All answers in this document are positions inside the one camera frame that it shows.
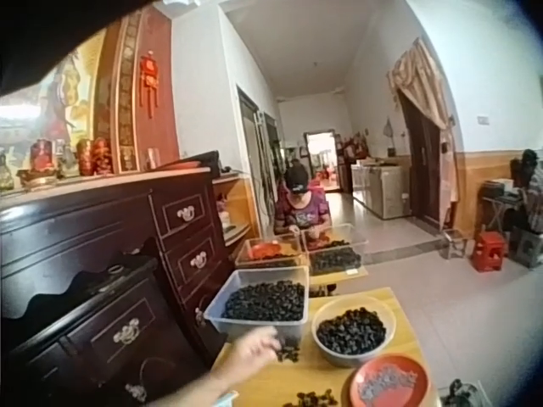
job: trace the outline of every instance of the hanging ornament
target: hanging ornament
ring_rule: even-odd
[[[143,107],[143,93],[147,91],[147,109],[153,119],[154,108],[159,107],[159,67],[153,58],[153,51],[142,57],[140,62],[139,105]]]

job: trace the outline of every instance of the wooden door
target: wooden door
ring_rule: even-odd
[[[439,227],[439,127],[406,95],[399,96],[411,144],[411,210]]]

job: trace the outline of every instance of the ceiling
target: ceiling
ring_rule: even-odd
[[[228,18],[278,98],[344,84],[378,0],[253,0]]]

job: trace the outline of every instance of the drawer handle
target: drawer handle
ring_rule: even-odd
[[[194,318],[196,320],[196,326],[198,328],[203,328],[205,326],[205,318],[204,313],[200,308],[196,308],[194,310]]]
[[[194,207],[190,205],[186,208],[179,209],[177,211],[177,217],[185,220],[186,222],[190,222],[192,219],[194,219]]]
[[[140,403],[145,403],[145,400],[147,399],[147,390],[145,390],[144,386],[126,384],[125,390]]]
[[[139,336],[139,319],[133,318],[113,336],[113,342],[130,345]]]
[[[197,269],[203,269],[205,267],[205,263],[207,263],[206,252],[200,252],[200,254],[197,254],[194,259],[190,260],[190,265],[192,267],[196,267]]]

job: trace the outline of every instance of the plastic container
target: plastic container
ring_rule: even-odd
[[[273,259],[259,258],[262,246],[277,245],[277,257]],[[236,258],[237,269],[266,269],[295,267],[304,265],[305,256],[302,248],[301,238],[288,233],[285,235],[248,239],[244,242],[238,257]]]
[[[321,322],[325,320],[331,320],[336,316],[340,316],[349,309],[359,309],[360,307],[366,308],[368,311],[376,311],[379,319],[383,322],[386,328],[384,335],[384,341],[377,348],[364,354],[338,354],[332,350],[326,348],[316,336],[316,330]],[[373,297],[367,297],[365,295],[345,296],[338,298],[326,305],[323,305],[313,317],[311,324],[311,334],[313,340],[321,350],[322,356],[337,367],[357,367],[377,356],[394,337],[396,331],[396,318],[390,308],[383,302],[376,300]]]
[[[225,304],[230,295],[241,287],[261,282],[279,282],[290,280],[299,282],[304,290],[304,313],[299,321],[248,321],[222,318]],[[278,269],[235,270],[222,286],[218,294],[204,312],[204,318],[210,321],[218,332],[226,333],[228,341],[233,342],[257,326],[274,326],[280,338],[302,338],[302,330],[309,314],[309,269],[306,266],[285,267]]]
[[[322,248],[323,245],[342,240],[347,244],[334,248]],[[311,275],[321,276],[360,268],[364,263],[364,249],[367,245],[367,239],[351,224],[343,224],[324,229],[318,238],[312,236],[311,231],[303,231],[302,245],[306,251]],[[349,251],[349,249],[351,255],[346,257],[344,252],[345,250]],[[332,259],[340,257],[341,259],[345,259],[345,262],[341,264],[334,262],[333,264],[323,266],[319,261],[323,257]]]

